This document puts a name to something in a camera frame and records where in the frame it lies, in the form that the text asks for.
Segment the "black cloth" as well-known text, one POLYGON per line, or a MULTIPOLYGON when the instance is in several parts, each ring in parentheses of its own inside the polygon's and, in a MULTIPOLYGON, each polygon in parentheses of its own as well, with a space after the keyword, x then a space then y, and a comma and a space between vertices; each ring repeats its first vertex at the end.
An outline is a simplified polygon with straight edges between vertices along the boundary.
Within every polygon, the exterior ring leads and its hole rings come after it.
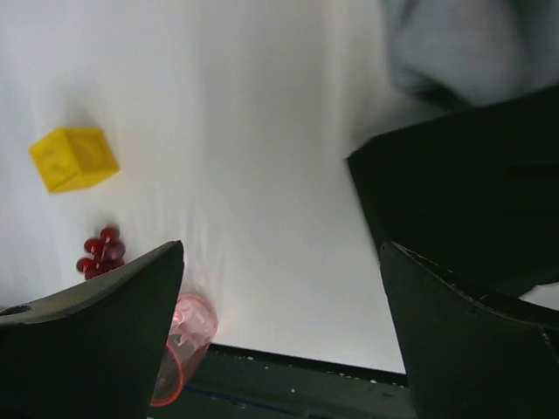
POLYGON ((370 139, 347 160, 376 246, 521 296, 558 280, 558 90, 370 139))

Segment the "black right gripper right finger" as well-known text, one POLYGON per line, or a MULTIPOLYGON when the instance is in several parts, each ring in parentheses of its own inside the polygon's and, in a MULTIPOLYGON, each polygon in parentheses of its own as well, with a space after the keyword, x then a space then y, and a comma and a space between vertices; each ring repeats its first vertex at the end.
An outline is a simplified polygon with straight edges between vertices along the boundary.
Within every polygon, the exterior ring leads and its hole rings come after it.
POLYGON ((419 418, 556 418, 558 312, 381 247, 383 287, 419 418))

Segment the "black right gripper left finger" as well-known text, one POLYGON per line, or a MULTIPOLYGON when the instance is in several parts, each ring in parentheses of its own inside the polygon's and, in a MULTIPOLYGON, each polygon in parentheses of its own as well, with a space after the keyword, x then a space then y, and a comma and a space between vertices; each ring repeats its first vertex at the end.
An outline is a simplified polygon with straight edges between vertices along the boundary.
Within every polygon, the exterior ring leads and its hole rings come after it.
POLYGON ((145 418, 182 283, 170 241, 1 312, 3 418, 145 418))

